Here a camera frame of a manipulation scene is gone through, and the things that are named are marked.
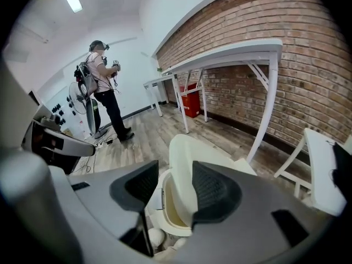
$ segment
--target white wall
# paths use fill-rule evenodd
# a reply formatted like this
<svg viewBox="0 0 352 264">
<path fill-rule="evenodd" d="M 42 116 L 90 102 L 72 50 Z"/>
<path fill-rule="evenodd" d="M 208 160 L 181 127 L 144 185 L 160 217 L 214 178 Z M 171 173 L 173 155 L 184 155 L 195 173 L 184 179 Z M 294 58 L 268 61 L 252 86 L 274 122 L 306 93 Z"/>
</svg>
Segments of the white wall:
<svg viewBox="0 0 352 264">
<path fill-rule="evenodd" d="M 80 24 L 61 28 L 48 44 L 31 40 L 32 50 L 26 63 L 7 61 L 7 64 L 26 92 L 37 91 L 44 103 L 51 103 L 52 98 L 64 102 L 69 85 L 75 81 L 76 65 L 86 58 L 93 40 L 110 43 L 110 50 L 106 51 L 108 66 L 115 59 L 122 66 L 117 76 L 117 89 L 121 94 L 115 93 L 122 116 L 148 106 L 143 83 L 158 77 L 158 72 L 154 60 L 145 53 L 138 16 L 100 21 L 91 27 Z M 166 99 L 160 95 L 158 98 L 160 101 Z M 99 111 L 101 126 L 109 123 L 106 109 L 101 104 Z"/>
<path fill-rule="evenodd" d="M 169 37 L 191 16 L 214 0 L 142 0 L 139 15 L 154 56 Z"/>
</svg>

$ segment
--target ceiling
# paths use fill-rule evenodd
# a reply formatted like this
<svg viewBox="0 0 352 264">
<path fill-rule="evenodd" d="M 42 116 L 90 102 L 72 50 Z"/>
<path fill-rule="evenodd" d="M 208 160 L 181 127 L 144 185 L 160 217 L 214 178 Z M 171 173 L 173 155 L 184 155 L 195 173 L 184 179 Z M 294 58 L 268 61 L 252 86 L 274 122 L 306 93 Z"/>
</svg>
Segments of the ceiling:
<svg viewBox="0 0 352 264">
<path fill-rule="evenodd" d="M 73 13 L 66 0 L 32 0 L 18 19 L 19 31 L 27 36 L 50 39 L 61 27 L 86 23 L 119 15 L 138 14 L 141 0 L 80 0 L 83 10 Z"/>
</svg>

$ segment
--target man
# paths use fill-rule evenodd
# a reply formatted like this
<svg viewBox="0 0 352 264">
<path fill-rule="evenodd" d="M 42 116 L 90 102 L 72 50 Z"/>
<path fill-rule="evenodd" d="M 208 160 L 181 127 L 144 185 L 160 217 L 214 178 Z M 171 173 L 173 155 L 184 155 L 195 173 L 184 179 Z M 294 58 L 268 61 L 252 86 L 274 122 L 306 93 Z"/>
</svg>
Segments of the man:
<svg viewBox="0 0 352 264">
<path fill-rule="evenodd" d="M 117 105 L 110 78 L 117 74 L 117 67 L 106 68 L 102 56 L 106 50 L 106 45 L 99 40 L 95 40 L 89 47 L 91 54 L 86 59 L 86 65 L 91 75 L 98 80 L 98 89 L 94 92 L 96 100 L 101 102 L 110 117 L 112 126 L 121 142 L 131 139 L 134 133 L 130 133 L 131 127 L 126 128 L 123 124 L 120 109 Z"/>
</svg>

